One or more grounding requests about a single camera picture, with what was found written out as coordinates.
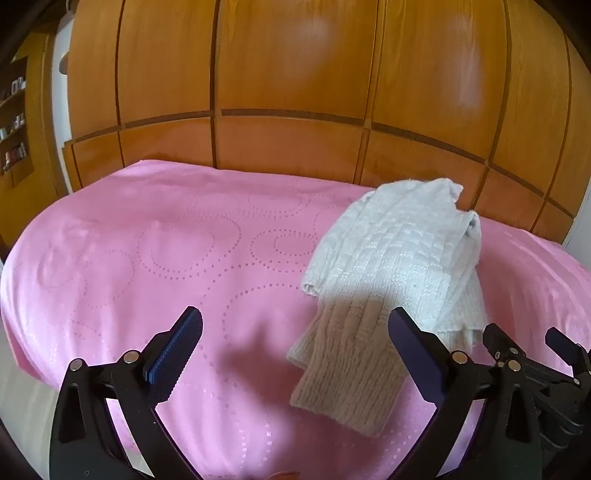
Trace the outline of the wooden wall shelf unit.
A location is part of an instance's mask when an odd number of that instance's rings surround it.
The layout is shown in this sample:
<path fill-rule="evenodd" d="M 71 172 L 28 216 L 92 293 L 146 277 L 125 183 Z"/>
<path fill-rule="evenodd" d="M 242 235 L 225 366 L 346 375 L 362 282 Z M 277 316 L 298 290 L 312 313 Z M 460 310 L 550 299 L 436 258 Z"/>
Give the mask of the wooden wall shelf unit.
<path fill-rule="evenodd" d="M 15 59 L 1 71 L 2 192 L 33 172 L 26 118 L 27 62 L 27 57 Z"/>

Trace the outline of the white knitted sweater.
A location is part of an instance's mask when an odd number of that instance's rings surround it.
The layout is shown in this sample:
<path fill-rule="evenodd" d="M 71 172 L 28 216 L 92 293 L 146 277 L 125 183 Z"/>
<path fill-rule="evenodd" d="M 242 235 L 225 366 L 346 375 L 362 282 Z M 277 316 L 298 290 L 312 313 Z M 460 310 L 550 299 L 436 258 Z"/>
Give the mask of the white knitted sweater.
<path fill-rule="evenodd" d="M 291 405 L 380 434 L 408 374 L 388 335 L 396 308 L 448 348 L 480 340 L 482 228 L 459 209 L 462 191 L 448 178 L 385 184 L 322 236 L 301 281 L 318 309 L 287 354 L 304 372 Z"/>

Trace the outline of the pink patterned bedspread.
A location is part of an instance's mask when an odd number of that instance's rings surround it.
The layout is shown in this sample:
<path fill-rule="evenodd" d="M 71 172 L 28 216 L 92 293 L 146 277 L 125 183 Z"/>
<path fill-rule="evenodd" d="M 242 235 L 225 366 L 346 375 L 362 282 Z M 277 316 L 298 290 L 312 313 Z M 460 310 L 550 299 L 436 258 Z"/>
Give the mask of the pink patterned bedspread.
<path fill-rule="evenodd" d="M 57 394 L 48 461 L 70 362 L 141 351 L 193 306 L 201 338 L 156 412 L 199 479 L 391 479 L 436 411 L 408 370 L 384 429 L 366 436 L 291 405 L 304 372 L 287 357 L 318 309 L 301 288 L 318 243 L 375 189 L 143 160 L 43 211 L 4 266 L 1 318 L 17 365 Z M 532 361 L 571 375 L 545 335 L 555 327 L 590 357 L 589 271 L 556 243 L 480 222 L 486 326 L 526 355 L 510 370 L 529 389 Z M 486 326 L 456 350 L 493 367 Z M 442 475 L 462 461 L 484 404 L 473 402 Z M 131 465 L 149 474 L 118 402 L 107 405 Z"/>

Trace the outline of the wooden panelled wardrobe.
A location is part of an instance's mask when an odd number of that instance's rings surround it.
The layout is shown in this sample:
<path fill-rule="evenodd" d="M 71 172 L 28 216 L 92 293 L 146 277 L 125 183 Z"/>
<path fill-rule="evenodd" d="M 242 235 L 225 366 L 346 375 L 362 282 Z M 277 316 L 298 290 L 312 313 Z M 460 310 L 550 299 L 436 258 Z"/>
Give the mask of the wooden panelled wardrobe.
<path fill-rule="evenodd" d="M 81 1 L 74 189 L 141 159 L 378 186 L 563 241 L 590 178 L 590 72 L 537 1 Z"/>

